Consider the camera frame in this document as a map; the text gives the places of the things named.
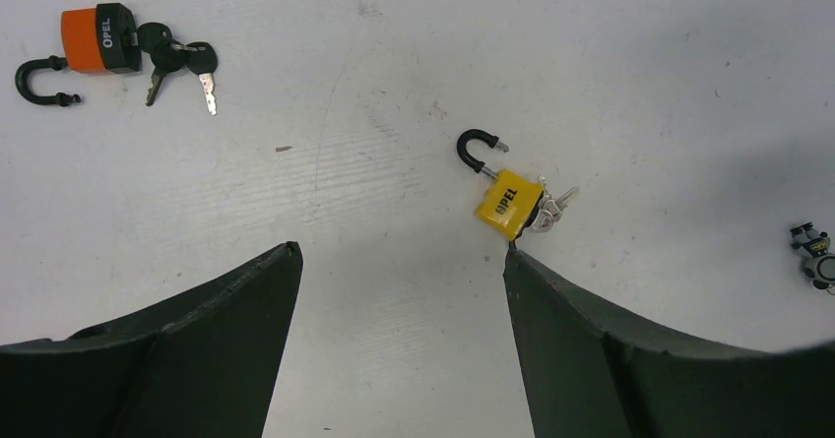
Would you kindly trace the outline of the orange black padlock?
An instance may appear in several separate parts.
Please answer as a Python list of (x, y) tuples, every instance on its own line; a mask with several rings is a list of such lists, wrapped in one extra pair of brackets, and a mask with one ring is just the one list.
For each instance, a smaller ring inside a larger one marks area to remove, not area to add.
[(60, 35), (62, 56), (30, 60), (16, 71), (16, 89), (32, 104), (68, 107), (82, 101), (78, 94), (35, 94), (30, 87), (35, 72), (69, 69), (82, 74), (129, 74), (142, 68), (135, 17), (121, 3), (101, 3), (93, 8), (63, 12)]

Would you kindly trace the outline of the yellow padlock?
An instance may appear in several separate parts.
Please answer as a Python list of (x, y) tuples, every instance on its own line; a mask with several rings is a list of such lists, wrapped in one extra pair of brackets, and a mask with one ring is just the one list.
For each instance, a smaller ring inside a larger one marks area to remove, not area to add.
[(481, 129), (463, 132), (456, 142), (458, 158), (476, 174), (487, 176), (491, 185), (475, 210), (478, 219), (499, 231), (508, 241), (518, 239), (532, 225), (546, 193), (543, 182), (529, 180), (507, 168), (490, 169), (468, 149), (470, 141), (479, 141), (491, 149), (507, 153), (509, 147), (498, 136)]

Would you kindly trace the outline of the silver keys bunch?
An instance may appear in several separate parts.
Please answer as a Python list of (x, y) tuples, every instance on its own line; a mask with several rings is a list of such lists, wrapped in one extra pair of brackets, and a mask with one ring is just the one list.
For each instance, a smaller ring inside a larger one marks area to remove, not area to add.
[(538, 176), (538, 183), (542, 186), (543, 193), (533, 212), (529, 229), (534, 232), (544, 233), (556, 226), (570, 201), (579, 193), (580, 188), (577, 186), (572, 187), (561, 196), (554, 197), (548, 192), (546, 178), (541, 174)]

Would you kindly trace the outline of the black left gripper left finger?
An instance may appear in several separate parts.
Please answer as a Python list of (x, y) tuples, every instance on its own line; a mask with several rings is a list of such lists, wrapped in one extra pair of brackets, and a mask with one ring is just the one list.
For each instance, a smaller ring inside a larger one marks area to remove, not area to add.
[(5, 437), (258, 437), (299, 291), (299, 245), (67, 339), (1, 348)]

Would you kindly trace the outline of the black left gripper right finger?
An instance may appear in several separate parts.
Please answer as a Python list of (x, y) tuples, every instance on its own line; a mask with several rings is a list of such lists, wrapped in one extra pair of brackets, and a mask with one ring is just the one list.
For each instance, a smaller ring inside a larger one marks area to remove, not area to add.
[(648, 320), (510, 248), (503, 273), (538, 437), (830, 437), (834, 346), (765, 352)]

